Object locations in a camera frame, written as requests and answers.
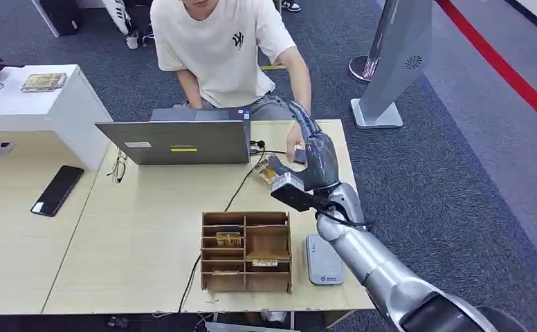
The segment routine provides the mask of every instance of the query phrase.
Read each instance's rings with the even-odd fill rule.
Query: smartphone
[[[305,165],[307,163],[307,155],[305,154],[305,150],[296,149],[295,156],[293,157],[293,162],[295,164]]]
[[[61,166],[57,175],[32,206],[30,212],[42,216],[55,216],[75,184],[83,175],[84,170],[78,167]]]

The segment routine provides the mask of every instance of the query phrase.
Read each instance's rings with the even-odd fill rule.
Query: gray pants
[[[172,109],[191,107],[188,102],[176,104]],[[203,100],[204,109],[213,109],[214,106],[207,100]],[[250,105],[251,120],[292,120],[293,116],[289,112],[289,106],[276,95],[265,95]]]

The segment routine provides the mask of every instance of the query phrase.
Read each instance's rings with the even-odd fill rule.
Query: small white object
[[[341,285],[344,282],[342,259],[327,241],[318,234],[305,240],[309,281],[315,285]]]
[[[40,210],[42,209],[42,206],[44,205],[44,203],[42,202],[37,202],[36,204],[34,204],[34,206],[32,207],[32,212],[40,212]]]
[[[0,143],[0,156],[9,154],[14,149],[13,142],[1,142]]]
[[[138,48],[138,33],[126,37],[126,45],[128,45],[129,49],[136,50]]]
[[[124,142],[130,149],[149,149],[152,147],[149,142]]]
[[[303,188],[303,182],[301,182],[301,180],[297,176],[294,176],[291,173],[285,173],[283,175],[276,176],[273,179],[273,191],[275,191],[276,189],[279,189],[280,187],[282,187],[283,185],[286,185],[287,183],[292,184],[294,187],[296,187],[299,190],[305,191],[305,189]]]

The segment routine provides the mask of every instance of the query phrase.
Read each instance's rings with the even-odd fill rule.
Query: man's hand
[[[295,158],[295,146],[297,144],[303,144],[303,135],[301,134],[301,128],[299,124],[295,123],[289,133],[287,134],[287,159],[289,162],[293,162]]]

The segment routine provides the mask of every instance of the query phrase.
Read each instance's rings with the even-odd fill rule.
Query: cardboard organizer
[[[206,212],[201,289],[291,292],[291,229],[284,212]]]

